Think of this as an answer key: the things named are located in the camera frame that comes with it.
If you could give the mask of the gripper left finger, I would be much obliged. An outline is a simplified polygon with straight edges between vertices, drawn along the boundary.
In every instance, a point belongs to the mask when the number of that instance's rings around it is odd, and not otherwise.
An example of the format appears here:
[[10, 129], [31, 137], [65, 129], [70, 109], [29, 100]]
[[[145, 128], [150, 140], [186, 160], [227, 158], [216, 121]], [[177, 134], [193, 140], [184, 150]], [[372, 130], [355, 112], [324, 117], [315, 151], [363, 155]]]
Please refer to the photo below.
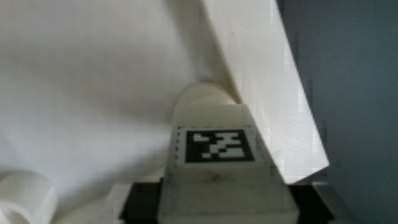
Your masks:
[[136, 182], [132, 184], [118, 214], [122, 224], [157, 224], [159, 193], [157, 182]]

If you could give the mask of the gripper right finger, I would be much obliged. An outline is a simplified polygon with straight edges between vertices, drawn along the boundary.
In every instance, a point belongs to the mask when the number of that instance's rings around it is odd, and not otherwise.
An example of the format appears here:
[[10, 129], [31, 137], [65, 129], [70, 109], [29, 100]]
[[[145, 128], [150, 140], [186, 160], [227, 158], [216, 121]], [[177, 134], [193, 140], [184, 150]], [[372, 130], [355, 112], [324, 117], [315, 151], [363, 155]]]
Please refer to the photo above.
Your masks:
[[319, 194], [310, 185], [291, 185], [289, 192], [298, 207], [296, 224], [328, 224], [333, 220]]

